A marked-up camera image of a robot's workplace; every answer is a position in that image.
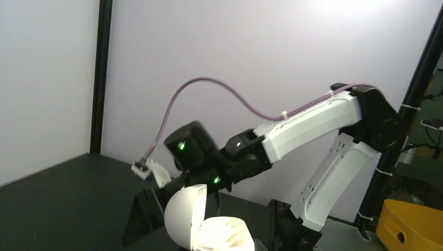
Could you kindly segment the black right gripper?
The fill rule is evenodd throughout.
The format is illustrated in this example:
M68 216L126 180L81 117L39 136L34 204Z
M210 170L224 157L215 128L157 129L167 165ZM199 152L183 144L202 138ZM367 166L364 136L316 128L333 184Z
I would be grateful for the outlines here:
M167 203L177 191L190 184L189 177L179 176L163 188L149 186L138 192L121 238L122 246L126 248L162 228Z

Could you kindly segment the white earbud charging case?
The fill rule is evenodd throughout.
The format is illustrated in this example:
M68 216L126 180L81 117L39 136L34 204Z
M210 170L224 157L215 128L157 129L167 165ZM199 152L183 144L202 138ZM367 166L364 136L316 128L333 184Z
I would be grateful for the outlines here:
M231 216L205 218L207 185L177 191L164 210L169 237L186 250L255 250L246 222Z

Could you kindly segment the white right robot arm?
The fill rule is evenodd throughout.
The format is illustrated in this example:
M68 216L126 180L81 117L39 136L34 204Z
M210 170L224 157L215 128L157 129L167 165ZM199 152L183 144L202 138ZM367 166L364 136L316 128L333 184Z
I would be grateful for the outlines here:
M231 137L219 148L195 120L171 133L164 145L181 174L168 171L149 155L131 167L156 187L135 195L122 236L127 247L165 227L186 250L256 250L245 222L236 217L205 217L207 196L254 177L287 154L337 131L331 149L301 194L272 218L284 250L312 250L333 206L356 174L378 153L403 145L398 113L370 85L336 83L331 91L288 114Z

